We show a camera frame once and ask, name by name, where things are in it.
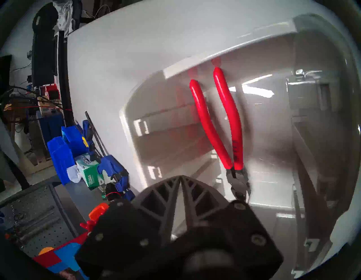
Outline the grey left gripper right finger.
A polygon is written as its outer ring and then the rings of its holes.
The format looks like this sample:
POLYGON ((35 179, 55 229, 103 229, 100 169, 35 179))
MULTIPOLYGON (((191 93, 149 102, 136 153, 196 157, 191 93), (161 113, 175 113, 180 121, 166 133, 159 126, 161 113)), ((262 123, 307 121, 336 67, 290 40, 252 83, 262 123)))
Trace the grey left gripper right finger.
POLYGON ((243 200, 227 201, 215 188, 181 176, 192 243, 184 274, 197 280, 270 280, 283 263, 272 238, 243 200))

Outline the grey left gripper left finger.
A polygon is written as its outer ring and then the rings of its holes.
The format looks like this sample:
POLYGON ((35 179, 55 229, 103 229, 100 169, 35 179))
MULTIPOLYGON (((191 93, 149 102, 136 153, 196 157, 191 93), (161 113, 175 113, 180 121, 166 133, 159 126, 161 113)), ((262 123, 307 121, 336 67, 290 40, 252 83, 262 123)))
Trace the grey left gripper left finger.
POLYGON ((135 280, 142 261, 170 242, 181 176, 158 182, 132 201, 109 204, 77 253, 75 260, 90 280, 135 280))

